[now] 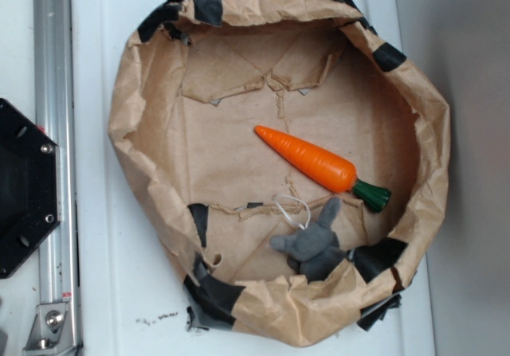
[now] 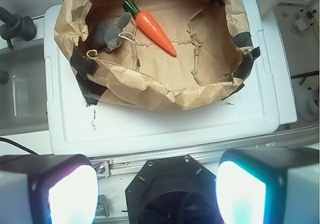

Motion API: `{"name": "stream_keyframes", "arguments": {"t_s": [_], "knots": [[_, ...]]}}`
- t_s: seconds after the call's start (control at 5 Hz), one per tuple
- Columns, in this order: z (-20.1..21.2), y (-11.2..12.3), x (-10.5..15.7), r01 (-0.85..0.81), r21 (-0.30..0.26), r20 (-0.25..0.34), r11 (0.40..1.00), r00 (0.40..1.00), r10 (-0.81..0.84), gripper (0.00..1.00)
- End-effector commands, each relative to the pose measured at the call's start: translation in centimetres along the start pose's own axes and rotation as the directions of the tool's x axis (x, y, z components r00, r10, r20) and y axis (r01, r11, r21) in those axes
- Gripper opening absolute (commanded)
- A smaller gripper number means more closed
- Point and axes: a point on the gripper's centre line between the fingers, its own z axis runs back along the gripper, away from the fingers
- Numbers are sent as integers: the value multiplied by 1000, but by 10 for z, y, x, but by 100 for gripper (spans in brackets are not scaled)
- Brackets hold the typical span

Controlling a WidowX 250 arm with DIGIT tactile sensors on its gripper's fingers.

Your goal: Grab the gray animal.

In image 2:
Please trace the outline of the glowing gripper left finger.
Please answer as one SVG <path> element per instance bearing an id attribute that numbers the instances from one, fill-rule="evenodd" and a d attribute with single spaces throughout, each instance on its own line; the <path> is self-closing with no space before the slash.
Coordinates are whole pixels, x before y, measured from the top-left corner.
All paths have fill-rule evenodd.
<path id="1" fill-rule="evenodd" d="M 1 223 L 92 223 L 97 173 L 82 155 L 0 158 Z"/>

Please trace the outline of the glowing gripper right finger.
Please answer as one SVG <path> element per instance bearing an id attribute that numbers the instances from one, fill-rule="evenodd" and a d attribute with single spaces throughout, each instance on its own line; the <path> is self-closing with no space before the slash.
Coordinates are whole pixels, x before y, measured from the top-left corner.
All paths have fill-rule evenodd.
<path id="1" fill-rule="evenodd" d="M 319 223 L 319 157 L 310 147 L 225 151 L 215 184 L 225 223 Z"/>

